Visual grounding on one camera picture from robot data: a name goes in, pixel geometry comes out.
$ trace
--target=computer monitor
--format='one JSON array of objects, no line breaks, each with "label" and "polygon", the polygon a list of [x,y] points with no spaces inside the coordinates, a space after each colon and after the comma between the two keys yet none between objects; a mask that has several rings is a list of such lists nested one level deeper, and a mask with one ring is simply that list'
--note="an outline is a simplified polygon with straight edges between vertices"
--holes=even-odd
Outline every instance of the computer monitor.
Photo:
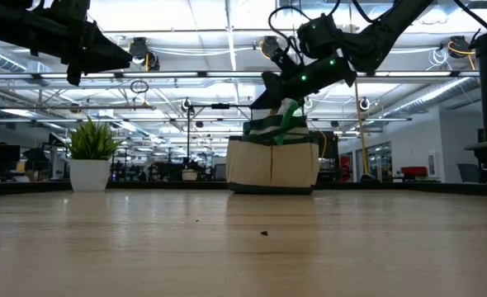
[{"label": "computer monitor", "polygon": [[19,145],[0,144],[0,163],[12,163],[20,161]]}]

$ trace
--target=potted plant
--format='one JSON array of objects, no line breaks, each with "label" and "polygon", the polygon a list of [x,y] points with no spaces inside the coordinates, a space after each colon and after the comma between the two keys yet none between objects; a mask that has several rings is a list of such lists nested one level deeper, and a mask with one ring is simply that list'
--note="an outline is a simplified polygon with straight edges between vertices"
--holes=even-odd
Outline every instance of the potted plant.
[{"label": "potted plant", "polygon": [[76,132],[71,132],[70,179],[76,192],[104,191],[110,175],[110,158],[121,143],[113,140],[108,125],[87,119]]}]

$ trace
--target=ceiling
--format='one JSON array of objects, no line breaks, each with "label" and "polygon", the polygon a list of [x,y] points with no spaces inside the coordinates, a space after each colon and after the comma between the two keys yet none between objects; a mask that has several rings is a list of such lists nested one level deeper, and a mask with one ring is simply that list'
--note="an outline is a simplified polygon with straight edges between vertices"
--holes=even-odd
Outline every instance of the ceiling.
[{"label": "ceiling", "polygon": [[[360,1],[370,18],[375,18],[390,7],[387,0]],[[317,17],[321,12],[329,12],[333,3],[326,0],[300,1],[302,9],[309,17]],[[445,71],[449,68],[470,70],[468,59],[447,60],[434,57],[433,52],[441,43],[447,44],[453,35],[463,35],[467,40],[480,29],[480,25],[454,6],[452,0],[437,1],[424,13],[395,43],[393,51],[379,68],[380,71]],[[260,50],[255,50],[265,35],[274,35],[269,29],[267,18],[275,9],[276,0],[93,0],[88,15],[110,40],[127,48],[133,37],[146,37],[150,48],[157,54],[162,72],[173,71],[264,71],[278,68],[264,58]],[[474,9],[475,13],[487,21],[487,9]],[[344,1],[334,13],[334,19],[343,30],[360,31],[368,25],[349,1]],[[294,12],[279,12],[273,18],[273,25],[288,35],[293,34],[303,19]],[[39,58],[30,55],[27,49],[0,42],[0,54],[19,64],[40,62],[50,72],[65,72],[66,66],[59,59],[48,55]],[[127,72],[143,69],[132,64]],[[0,89],[8,93],[10,101],[2,100],[0,106],[33,106],[42,104],[49,107],[69,106],[77,102],[83,106],[102,106],[109,110],[115,106],[130,106],[131,109],[115,110],[106,116],[115,118],[169,119],[183,117],[181,105],[187,98],[193,104],[227,102],[247,105],[264,90],[259,79],[205,79],[205,78],[151,78],[144,81],[150,85],[146,93],[135,94],[130,90],[133,80],[101,79],[84,81],[82,88],[73,88],[64,81],[54,80],[43,86],[25,80],[0,79]],[[416,92],[433,83],[432,79],[380,79],[359,80],[358,94],[366,97],[378,107],[371,112],[394,105],[400,98]],[[318,94],[309,96],[305,114],[309,117],[346,118],[356,112],[356,91],[344,83],[326,87]],[[146,102],[153,109],[139,110]],[[35,117],[51,116],[82,118],[83,114],[70,111],[50,111],[49,114],[35,111]],[[239,118],[241,122],[205,121],[204,131],[238,131],[250,116],[248,109],[211,110],[206,108],[198,115],[201,119]],[[329,122],[315,122],[319,129],[331,129]],[[57,126],[74,128],[77,123],[58,123]],[[182,138],[186,123],[147,122],[135,123],[139,130],[154,137]],[[140,137],[126,131],[125,136]],[[224,142],[225,135],[220,136]],[[219,146],[215,151],[223,152]]]}]

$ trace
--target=ceiling pipe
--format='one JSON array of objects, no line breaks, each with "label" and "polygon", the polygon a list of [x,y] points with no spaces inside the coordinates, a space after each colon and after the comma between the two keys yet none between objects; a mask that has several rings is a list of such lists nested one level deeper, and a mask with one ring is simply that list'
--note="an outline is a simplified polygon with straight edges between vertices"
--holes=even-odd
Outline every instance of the ceiling pipe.
[{"label": "ceiling pipe", "polygon": [[378,112],[374,117],[391,117],[400,114],[413,114],[440,104],[448,99],[460,96],[480,87],[476,78],[456,78],[452,82],[431,85],[387,107],[386,112]]},{"label": "ceiling pipe", "polygon": [[[9,73],[50,73],[51,68],[43,65],[40,62],[33,61],[33,60],[26,60],[26,59],[10,59],[8,58],[10,55],[4,53],[3,50],[0,49],[0,69],[8,71]],[[40,86],[46,86],[50,82],[45,81],[44,79],[26,79],[28,83],[37,84]]]}]

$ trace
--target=white pot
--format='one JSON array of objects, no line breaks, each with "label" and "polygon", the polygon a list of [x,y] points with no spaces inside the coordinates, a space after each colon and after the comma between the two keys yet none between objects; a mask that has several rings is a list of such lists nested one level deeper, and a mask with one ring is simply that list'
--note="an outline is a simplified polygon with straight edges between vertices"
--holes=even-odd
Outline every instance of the white pot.
[{"label": "white pot", "polygon": [[181,171],[183,181],[195,181],[197,179],[197,172],[193,169],[183,169]]},{"label": "white pot", "polygon": [[104,160],[70,160],[69,177],[76,192],[99,192],[106,189],[110,163]]}]

